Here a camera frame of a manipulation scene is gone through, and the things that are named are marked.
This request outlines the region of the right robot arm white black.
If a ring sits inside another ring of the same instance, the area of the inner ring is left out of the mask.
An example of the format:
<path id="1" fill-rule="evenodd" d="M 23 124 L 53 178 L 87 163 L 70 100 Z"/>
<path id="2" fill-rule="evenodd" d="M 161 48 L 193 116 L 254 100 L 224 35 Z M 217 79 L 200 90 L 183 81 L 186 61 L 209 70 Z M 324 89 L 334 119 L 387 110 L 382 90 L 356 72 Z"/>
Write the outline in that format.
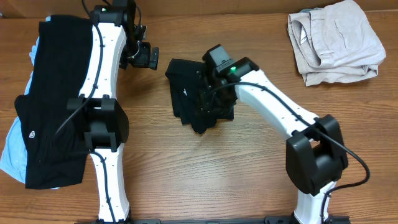
<path id="1" fill-rule="evenodd" d="M 267 216 L 265 223 L 349 223 L 328 213 L 327 192 L 348 166 L 340 125 L 331 115 L 319 117 L 283 94 L 249 58 L 233 60 L 221 45 L 202 57 L 199 110 L 226 115 L 237 100 L 255 109 L 285 140 L 285 169 L 298 190 L 295 210 Z"/>

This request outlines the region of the black t-shirt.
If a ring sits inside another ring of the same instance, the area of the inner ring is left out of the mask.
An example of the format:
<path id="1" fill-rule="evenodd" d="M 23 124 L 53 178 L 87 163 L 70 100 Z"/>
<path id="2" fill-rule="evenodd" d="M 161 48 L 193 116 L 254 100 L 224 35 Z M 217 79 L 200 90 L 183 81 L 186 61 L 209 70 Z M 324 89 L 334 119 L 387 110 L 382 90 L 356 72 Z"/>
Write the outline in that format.
<path id="1" fill-rule="evenodd" d="M 234 110 L 228 114 L 202 114 L 200 105 L 200 74 L 205 70 L 203 62 L 173 58 L 165 72 L 169 79 L 174 116 L 182 124 L 189 124 L 198 134 L 216 125 L 219 119 L 234 119 Z"/>

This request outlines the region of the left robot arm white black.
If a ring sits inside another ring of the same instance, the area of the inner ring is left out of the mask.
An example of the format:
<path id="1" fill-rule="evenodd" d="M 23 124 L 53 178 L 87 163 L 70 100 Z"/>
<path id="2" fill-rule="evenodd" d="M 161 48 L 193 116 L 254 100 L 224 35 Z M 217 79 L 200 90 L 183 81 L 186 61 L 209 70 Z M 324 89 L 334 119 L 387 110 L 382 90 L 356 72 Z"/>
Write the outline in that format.
<path id="1" fill-rule="evenodd" d="M 132 223 L 123 177 L 123 150 L 129 136 L 127 114 L 117 101 L 119 69 L 156 70 L 159 48 L 145 41 L 147 27 L 134 0 L 97 5 L 89 12 L 92 48 L 88 71 L 78 97 L 67 110 L 95 165 L 99 194 L 96 223 Z"/>

